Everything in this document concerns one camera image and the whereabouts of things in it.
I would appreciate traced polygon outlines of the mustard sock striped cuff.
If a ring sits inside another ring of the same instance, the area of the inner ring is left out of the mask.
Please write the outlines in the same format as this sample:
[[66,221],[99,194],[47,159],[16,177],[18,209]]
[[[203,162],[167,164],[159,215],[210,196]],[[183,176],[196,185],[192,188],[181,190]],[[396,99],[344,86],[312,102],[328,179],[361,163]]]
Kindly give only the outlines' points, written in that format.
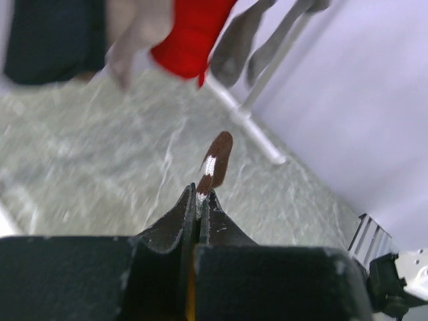
[[230,132],[222,131],[211,143],[201,168],[203,176],[196,188],[196,218],[201,219],[203,202],[211,189],[221,186],[225,180],[229,157],[233,147]]

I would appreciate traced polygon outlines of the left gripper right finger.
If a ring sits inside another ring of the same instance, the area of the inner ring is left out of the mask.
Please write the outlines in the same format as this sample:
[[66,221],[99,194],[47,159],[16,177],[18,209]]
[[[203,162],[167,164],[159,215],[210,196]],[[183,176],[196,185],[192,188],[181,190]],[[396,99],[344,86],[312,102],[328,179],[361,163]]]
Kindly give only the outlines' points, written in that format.
[[207,199],[195,250],[197,320],[371,320],[357,264],[332,247],[262,246]]

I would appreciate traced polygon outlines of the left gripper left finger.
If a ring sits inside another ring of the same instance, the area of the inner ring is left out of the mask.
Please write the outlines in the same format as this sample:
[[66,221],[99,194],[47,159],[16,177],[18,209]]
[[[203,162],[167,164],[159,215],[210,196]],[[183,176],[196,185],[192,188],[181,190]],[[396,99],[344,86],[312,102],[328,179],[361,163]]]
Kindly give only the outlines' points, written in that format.
[[195,186],[135,236],[1,239],[2,320],[159,320],[185,313]]

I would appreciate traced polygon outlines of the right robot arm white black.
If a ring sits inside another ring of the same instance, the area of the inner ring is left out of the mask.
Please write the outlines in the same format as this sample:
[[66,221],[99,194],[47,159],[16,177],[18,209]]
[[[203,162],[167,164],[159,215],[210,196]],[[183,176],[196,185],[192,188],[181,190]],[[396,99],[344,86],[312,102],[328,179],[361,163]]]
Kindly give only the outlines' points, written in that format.
[[375,313],[402,320],[427,305],[427,249],[388,253],[372,260],[366,281]]

